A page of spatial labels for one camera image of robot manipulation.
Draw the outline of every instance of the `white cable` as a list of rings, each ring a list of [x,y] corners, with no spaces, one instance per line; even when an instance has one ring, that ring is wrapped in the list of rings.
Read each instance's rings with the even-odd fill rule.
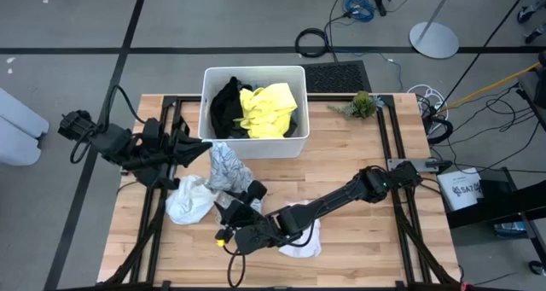
[[[427,90],[425,91],[425,95],[422,95],[424,98],[428,99],[428,101],[430,101],[429,97],[435,97],[436,98],[436,102],[432,102],[430,101],[430,105],[431,107],[438,107],[440,104],[444,103],[444,96],[442,96],[442,94],[435,90],[434,88],[426,85],[426,84],[417,84],[413,87],[411,87],[407,92],[410,93],[413,89],[416,89],[418,87],[425,87],[427,88]],[[424,98],[418,98],[417,99],[417,105],[419,106],[419,113],[421,115],[423,115],[423,113],[427,110],[427,106],[426,106],[426,102],[425,102],[425,99]],[[445,110],[445,120],[447,120],[448,118],[450,117],[450,111],[449,110]],[[440,126],[440,124],[436,125],[435,127],[433,127],[428,133],[427,133],[427,136],[430,136],[431,134],[433,134],[434,131],[436,131],[436,129],[438,129]]]

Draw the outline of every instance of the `white cloth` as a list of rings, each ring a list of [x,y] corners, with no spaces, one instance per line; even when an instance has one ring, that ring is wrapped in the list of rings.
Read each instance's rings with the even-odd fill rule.
[[[212,141],[212,148],[209,151],[211,156],[211,176],[208,185],[212,190],[223,190],[234,193],[246,191],[250,183],[254,180],[253,172],[237,158],[235,152],[224,142]],[[224,207],[234,198],[224,192],[220,192],[216,202]],[[262,201],[254,200],[250,206],[262,212]]]
[[[190,175],[180,178],[178,189],[166,200],[166,212],[175,224],[199,222],[210,210],[218,192],[206,186],[206,179]]]
[[[296,204],[307,205],[308,203],[309,201],[301,201],[301,202],[289,204],[289,206],[293,206]],[[290,245],[285,245],[279,248],[279,252],[294,258],[318,257],[318,255],[322,251],[321,241],[320,241],[320,229],[321,229],[321,222],[318,219],[315,219],[315,223],[313,225],[313,235],[311,236],[311,240],[309,241],[307,245],[305,245],[304,247],[292,247]],[[311,233],[311,227],[309,226],[306,230],[304,230],[304,234],[293,243],[294,244],[305,243],[307,241],[307,238],[309,238],[310,233]]]

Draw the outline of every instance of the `white bin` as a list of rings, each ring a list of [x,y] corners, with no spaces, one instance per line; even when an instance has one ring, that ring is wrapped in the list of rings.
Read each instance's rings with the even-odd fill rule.
[[[212,99],[237,77],[243,84],[267,87],[274,83],[288,83],[298,103],[293,117],[298,128],[287,138],[217,139],[212,128],[210,106]],[[199,138],[226,142],[239,159],[280,159],[299,156],[309,136],[309,108],[305,88],[305,70],[301,66],[213,67],[205,71],[199,115]]]

